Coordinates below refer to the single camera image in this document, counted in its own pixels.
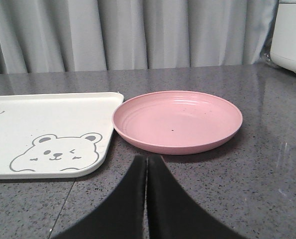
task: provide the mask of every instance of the white appliance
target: white appliance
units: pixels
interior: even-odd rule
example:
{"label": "white appliance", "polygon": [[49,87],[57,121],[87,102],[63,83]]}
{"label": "white appliance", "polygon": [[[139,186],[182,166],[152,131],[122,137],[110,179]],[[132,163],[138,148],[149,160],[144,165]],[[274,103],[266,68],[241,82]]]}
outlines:
{"label": "white appliance", "polygon": [[272,39],[271,59],[296,73],[296,0],[281,0]]}

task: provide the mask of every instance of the bear nose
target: bear nose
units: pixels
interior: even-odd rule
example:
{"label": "bear nose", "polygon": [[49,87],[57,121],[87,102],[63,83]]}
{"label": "bear nose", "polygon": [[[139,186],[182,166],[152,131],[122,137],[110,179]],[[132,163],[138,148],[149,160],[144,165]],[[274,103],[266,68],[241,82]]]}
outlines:
{"label": "bear nose", "polygon": [[62,153],[55,153],[53,154],[55,157],[59,157],[60,155],[62,155]]}

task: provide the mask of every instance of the white tray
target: white tray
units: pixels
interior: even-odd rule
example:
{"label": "white tray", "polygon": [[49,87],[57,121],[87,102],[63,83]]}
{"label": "white tray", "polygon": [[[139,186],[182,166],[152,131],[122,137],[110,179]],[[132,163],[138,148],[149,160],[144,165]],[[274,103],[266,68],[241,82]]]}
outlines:
{"label": "white tray", "polygon": [[119,93],[0,96],[0,179],[71,178],[105,160]]}

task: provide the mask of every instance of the bear ear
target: bear ear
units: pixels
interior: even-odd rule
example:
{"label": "bear ear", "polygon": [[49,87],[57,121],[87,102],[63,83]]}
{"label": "bear ear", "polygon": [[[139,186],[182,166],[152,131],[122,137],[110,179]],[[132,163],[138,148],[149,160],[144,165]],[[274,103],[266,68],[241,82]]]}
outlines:
{"label": "bear ear", "polygon": [[97,143],[100,140],[102,140],[103,137],[99,133],[87,133],[87,134],[80,136],[80,138],[85,138],[85,139],[91,141],[92,143]]}
{"label": "bear ear", "polygon": [[45,141],[49,141],[51,139],[56,139],[56,138],[57,138],[57,136],[54,134],[45,134],[45,135],[39,136],[36,139],[34,139],[32,144],[35,146],[39,143],[43,143]]}

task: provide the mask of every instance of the bear cartoon print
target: bear cartoon print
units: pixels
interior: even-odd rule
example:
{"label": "bear cartoon print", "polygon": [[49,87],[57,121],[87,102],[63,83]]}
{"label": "bear cartoon print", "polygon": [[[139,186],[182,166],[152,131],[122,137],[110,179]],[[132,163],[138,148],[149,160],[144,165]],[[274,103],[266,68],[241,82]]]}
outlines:
{"label": "bear cartoon print", "polygon": [[101,139],[99,133],[87,133],[80,137],[42,135],[33,140],[31,148],[14,158],[9,168],[14,172],[83,169],[98,160],[96,143]]}

